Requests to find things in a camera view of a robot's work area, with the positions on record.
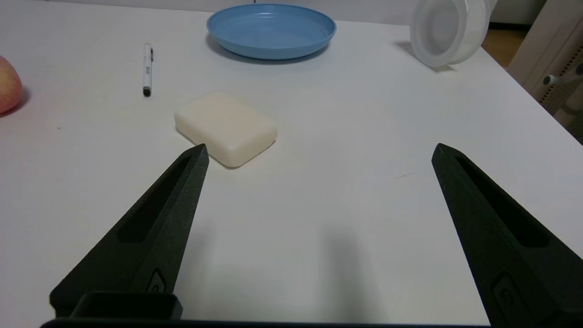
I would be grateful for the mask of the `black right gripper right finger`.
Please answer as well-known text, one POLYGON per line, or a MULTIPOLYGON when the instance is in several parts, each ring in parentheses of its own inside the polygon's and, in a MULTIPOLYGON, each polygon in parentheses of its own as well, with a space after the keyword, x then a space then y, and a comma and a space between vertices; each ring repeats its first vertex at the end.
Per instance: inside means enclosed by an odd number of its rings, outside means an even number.
POLYGON ((582 259, 462 152, 431 163, 491 326, 581 327, 582 259))

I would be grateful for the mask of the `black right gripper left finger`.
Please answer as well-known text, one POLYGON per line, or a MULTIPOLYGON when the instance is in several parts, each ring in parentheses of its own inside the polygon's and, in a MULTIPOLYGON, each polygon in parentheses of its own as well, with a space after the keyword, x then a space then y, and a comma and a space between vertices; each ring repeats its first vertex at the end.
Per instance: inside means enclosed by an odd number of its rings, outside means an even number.
POLYGON ((90 292, 172 293, 210 159, 184 151, 52 290, 56 317, 90 292))

